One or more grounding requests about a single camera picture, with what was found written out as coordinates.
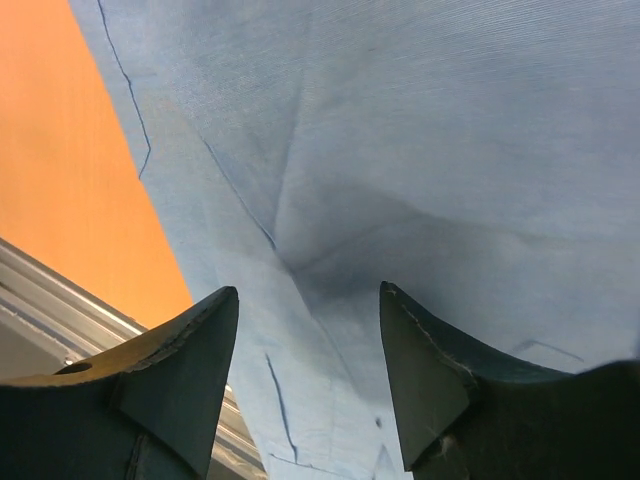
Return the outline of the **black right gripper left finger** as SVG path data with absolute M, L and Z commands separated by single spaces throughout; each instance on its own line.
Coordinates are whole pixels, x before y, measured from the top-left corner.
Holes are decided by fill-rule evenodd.
M 238 314 L 223 287 L 54 374 L 2 382 L 2 478 L 206 478 Z

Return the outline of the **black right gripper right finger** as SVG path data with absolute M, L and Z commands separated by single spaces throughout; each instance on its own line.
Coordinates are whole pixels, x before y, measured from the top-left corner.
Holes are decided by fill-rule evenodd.
M 490 347 L 379 290 L 402 461 L 416 479 L 635 479 L 639 364 L 578 374 Z

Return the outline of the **light blue long sleeve shirt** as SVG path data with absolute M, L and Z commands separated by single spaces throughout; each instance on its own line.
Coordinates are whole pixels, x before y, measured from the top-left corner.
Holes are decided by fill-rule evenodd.
M 404 477 L 380 284 L 569 372 L 639 353 L 635 1 L 75 1 L 273 479 Z

